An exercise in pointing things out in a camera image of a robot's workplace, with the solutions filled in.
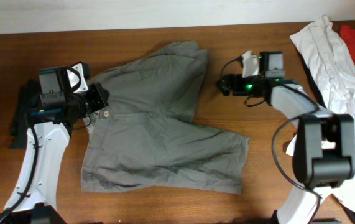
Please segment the grey shorts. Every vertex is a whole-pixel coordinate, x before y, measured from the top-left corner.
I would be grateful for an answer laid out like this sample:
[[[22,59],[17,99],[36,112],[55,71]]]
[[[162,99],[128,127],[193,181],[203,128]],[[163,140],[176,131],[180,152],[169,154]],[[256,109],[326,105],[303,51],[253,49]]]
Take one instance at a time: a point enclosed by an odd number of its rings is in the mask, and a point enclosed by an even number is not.
[[[164,186],[241,193],[249,138],[193,123],[209,56],[195,41],[173,42],[92,78],[109,98],[90,116],[84,191]]]

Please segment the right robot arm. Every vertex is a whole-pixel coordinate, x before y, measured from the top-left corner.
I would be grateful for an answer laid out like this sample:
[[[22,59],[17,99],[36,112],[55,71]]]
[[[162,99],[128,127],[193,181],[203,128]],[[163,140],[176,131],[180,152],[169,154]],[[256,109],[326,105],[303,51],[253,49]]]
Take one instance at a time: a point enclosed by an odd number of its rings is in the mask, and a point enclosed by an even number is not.
[[[275,165],[292,184],[284,204],[275,210],[271,223],[313,223],[313,219],[334,189],[355,175],[355,128],[349,114],[336,114],[311,99],[292,79],[265,76],[223,75],[216,83],[224,96],[262,98],[287,120],[275,132],[293,123],[297,128],[291,179],[282,169],[276,140],[271,150]]]

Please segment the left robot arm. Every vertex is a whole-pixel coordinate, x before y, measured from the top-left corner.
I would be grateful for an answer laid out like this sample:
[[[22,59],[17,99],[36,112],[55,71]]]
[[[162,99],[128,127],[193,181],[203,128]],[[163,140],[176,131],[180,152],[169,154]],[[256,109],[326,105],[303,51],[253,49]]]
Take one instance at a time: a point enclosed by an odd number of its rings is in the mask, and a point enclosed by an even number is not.
[[[73,125],[107,106],[101,84],[74,93],[47,93],[27,113],[27,145],[17,184],[0,213],[0,223],[64,223],[57,212],[60,166]]]

